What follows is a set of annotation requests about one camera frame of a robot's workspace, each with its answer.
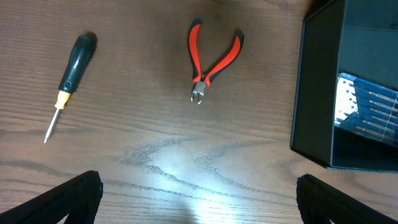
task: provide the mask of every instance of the red and black pliers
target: red and black pliers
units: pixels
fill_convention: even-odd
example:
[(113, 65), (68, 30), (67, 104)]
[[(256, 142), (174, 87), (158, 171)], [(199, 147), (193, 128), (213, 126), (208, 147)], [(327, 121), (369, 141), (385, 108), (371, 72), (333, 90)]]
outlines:
[(203, 74), (197, 45), (200, 27), (201, 19), (194, 19), (188, 36), (188, 51), (193, 66), (193, 82), (195, 85), (192, 91), (191, 101), (193, 102), (195, 98), (198, 98), (198, 104), (201, 103), (201, 100), (205, 94), (206, 86), (210, 86), (211, 82), (216, 78), (216, 76), (220, 74), (220, 72), (222, 72), (226, 67), (231, 65), (232, 62), (238, 57), (244, 40), (243, 33), (241, 31), (237, 32), (234, 38), (234, 44), (228, 55), (223, 58), (209, 73)]

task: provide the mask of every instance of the screwdriver handle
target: screwdriver handle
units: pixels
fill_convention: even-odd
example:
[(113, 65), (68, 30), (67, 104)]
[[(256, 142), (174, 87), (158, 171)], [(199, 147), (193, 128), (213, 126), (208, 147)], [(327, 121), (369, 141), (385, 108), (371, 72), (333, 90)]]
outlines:
[(90, 62), (97, 43), (97, 37), (93, 32), (80, 35), (70, 52), (69, 62), (63, 74), (59, 90), (74, 93)]

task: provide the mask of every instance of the wooden surface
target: wooden surface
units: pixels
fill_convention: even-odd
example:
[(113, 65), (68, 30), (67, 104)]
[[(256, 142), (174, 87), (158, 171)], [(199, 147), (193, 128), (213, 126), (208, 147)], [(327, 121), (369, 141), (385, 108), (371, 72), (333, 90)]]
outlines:
[[(1, 1), (0, 212), (98, 170), (96, 223), (301, 223), (296, 180), (309, 173), (398, 219), (398, 176), (325, 170), (289, 149), (309, 5)], [(199, 106), (190, 102), (187, 51), (196, 16), (204, 70), (236, 28), (246, 36)], [(95, 56), (43, 144), (70, 50), (86, 30), (99, 38)]]

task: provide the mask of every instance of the pliers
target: pliers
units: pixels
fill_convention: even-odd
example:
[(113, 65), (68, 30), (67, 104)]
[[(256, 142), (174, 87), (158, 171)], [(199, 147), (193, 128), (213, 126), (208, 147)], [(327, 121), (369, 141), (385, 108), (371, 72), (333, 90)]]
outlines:
[(201, 19), (196, 18), (191, 24), (188, 35), (188, 51), (191, 58), (193, 67), (193, 91), (191, 95), (191, 101), (198, 98), (198, 104), (201, 103), (205, 94), (206, 86), (210, 86), (211, 82), (220, 74), (226, 67), (232, 64), (232, 62), (238, 57), (242, 46), (244, 35), (241, 31), (235, 34), (234, 44), (228, 55), (223, 58), (211, 71), (207, 74), (203, 74), (200, 65), (199, 53), (198, 53), (198, 33), (201, 27)]

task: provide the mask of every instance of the wooden table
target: wooden table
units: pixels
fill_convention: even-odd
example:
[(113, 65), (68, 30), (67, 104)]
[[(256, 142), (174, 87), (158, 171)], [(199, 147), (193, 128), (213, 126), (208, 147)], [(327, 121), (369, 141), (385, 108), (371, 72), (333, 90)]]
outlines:
[[(96, 223), (301, 223), (309, 173), (398, 219), (398, 178), (325, 170), (289, 149), (302, 19), (309, 0), (3, 0), (0, 212), (87, 170), (104, 196)], [(190, 102), (187, 31), (200, 16), (207, 69), (238, 59)], [(43, 144), (77, 36), (98, 47)]]

